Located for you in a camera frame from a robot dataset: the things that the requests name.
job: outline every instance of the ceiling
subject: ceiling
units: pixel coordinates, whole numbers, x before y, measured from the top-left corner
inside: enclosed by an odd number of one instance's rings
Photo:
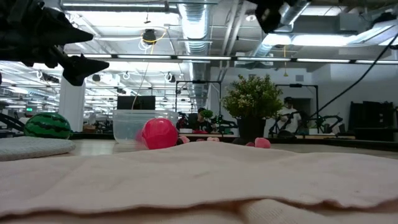
[[[98,3],[103,1],[73,1],[74,3]],[[130,1],[111,1],[117,3],[134,2]],[[146,12],[150,7],[145,7],[142,0],[136,1],[143,4],[142,12],[132,12],[120,10],[116,12],[112,9],[112,4],[107,1],[109,6],[103,11],[93,9],[91,11],[70,10],[64,11],[69,21],[81,30],[95,35],[92,41],[69,44],[64,51],[67,54],[156,54],[156,55],[186,55],[187,38],[184,36],[181,18],[176,13]],[[234,0],[207,1],[210,8],[210,27],[206,41],[210,43],[209,55],[222,55],[224,52],[223,43],[225,33],[228,30],[229,21],[236,21],[237,18],[231,17],[232,5]],[[318,20],[337,19],[339,14],[355,14],[368,11],[379,7],[389,6],[396,1],[371,1],[364,7],[363,1],[340,1],[317,0],[312,1],[311,5],[303,11],[299,20],[305,22],[307,18],[317,17]],[[62,10],[56,1],[47,1],[48,7],[55,7]],[[245,3],[246,12],[255,9],[256,6],[249,2]],[[265,35],[256,20],[247,20],[248,15],[244,16],[240,26],[238,26],[237,36],[231,48],[231,55],[245,53],[254,50],[263,41]],[[141,44],[141,35],[146,29],[154,29],[157,38],[160,38],[153,47]],[[367,45],[364,47],[316,47],[301,45],[276,45],[270,51],[274,57],[303,57],[303,58],[375,58],[383,46]],[[157,96],[157,110],[174,110],[175,103],[175,84],[168,82],[167,74],[175,76],[176,80],[192,80],[190,62],[182,63],[147,63],[147,62],[111,62],[108,69],[99,73],[100,82],[94,82],[92,77],[86,79],[86,104],[85,110],[89,113],[97,111],[99,113],[110,113],[116,106],[114,97],[119,95],[115,86],[126,90],[127,94],[136,95],[142,83],[139,95]],[[285,63],[275,62],[274,69],[284,67]],[[308,72],[317,69],[322,64],[307,63],[288,63],[287,67],[306,68]],[[62,78],[62,67],[49,69],[45,65],[35,64],[33,68],[28,68],[21,63],[0,62],[0,69],[3,82],[8,84],[25,85],[17,88],[2,88],[0,99],[7,101],[10,105],[33,105],[40,110],[56,111],[59,102],[60,85],[48,83],[40,79],[42,73],[51,75],[55,78]],[[180,111],[195,110],[197,106],[202,106],[205,101],[207,91],[206,86],[199,89],[188,84],[187,90],[182,89],[178,96],[177,109]]]

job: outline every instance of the metal frame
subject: metal frame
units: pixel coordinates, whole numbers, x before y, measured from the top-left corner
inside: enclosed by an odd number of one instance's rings
[[[218,114],[221,115],[221,81],[201,81],[201,80],[194,80],[194,81],[176,81],[175,82],[175,112],[177,112],[177,97],[178,97],[178,84],[179,83],[192,83],[192,84],[207,84],[207,83],[217,83],[220,86],[220,95],[219,95],[219,112]]]
[[[319,97],[318,97],[318,85],[303,85],[303,84],[276,84],[276,86],[288,86],[290,88],[302,88],[304,87],[314,87],[315,88],[315,102],[317,107],[317,118],[319,117]]]

